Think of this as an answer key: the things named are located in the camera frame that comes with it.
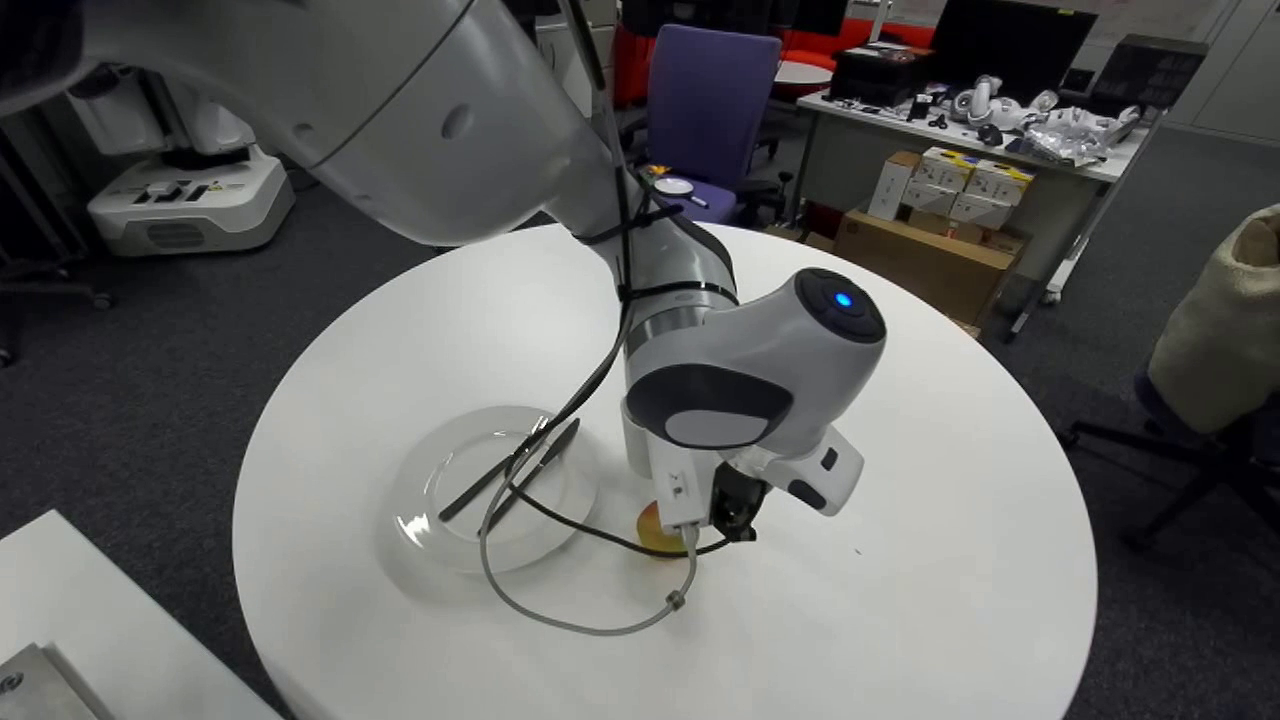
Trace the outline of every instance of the white cabinet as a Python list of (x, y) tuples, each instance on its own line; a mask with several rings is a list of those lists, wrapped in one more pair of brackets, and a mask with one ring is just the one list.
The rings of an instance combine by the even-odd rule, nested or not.
[(1240, 0), (1197, 81), (1175, 122), (1280, 147), (1280, 0)]

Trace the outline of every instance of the gray floor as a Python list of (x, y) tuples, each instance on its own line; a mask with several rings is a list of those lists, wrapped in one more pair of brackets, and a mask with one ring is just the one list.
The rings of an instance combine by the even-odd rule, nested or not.
[[(0, 534), (62, 506), (275, 701), (237, 613), (237, 465), (297, 352), (421, 258), (426, 249), (312, 187), (255, 254), (90, 268), (120, 297), (113, 310), (25, 302), (25, 362), (0, 373)], [(1159, 302), (1106, 310), (1106, 333), (1152, 334)], [(1002, 355), (1057, 425), (1138, 425), (1125, 390), (1138, 344), (1094, 344), (1090, 324), (1077, 302), (1045, 310)], [(1125, 546), (1122, 534), (1179, 478), (1159, 465), (1139, 472), (1158, 485), (1079, 460), (1100, 546), (1100, 622), (1071, 715), (1280, 715), (1280, 545), (1219, 497), (1158, 553)]]

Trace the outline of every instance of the robotic arm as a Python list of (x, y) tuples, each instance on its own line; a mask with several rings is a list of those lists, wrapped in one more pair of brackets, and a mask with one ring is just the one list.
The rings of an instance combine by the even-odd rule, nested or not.
[[(0, 41), (0, 113), (138, 62), (228, 105), (399, 234), (464, 243), (553, 211), (632, 292), (629, 415), (731, 455), (714, 497), (659, 478), (663, 523), (704, 521), (715, 497), (750, 497), (719, 511), (745, 514), (762, 485), (846, 506), (862, 455), (828, 425), (880, 358), (878, 302), (801, 272), (740, 306), (723, 243), (657, 211), (500, 0), (0, 0)], [(629, 254), (621, 191), (657, 211)]]

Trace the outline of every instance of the wall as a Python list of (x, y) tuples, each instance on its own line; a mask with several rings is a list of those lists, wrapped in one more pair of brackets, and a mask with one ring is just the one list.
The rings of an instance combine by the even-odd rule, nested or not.
[[(853, 0), (853, 16), (878, 16), (872, 0)], [(1047, 7), (1096, 10), (1096, 29), (1084, 41), (1077, 67), (1106, 67), (1122, 36), (1170, 36), (1170, 41), (1212, 41), (1225, 16), (1240, 0), (1030, 0)], [(898, 0), (894, 21), (936, 25), (947, 0)]]

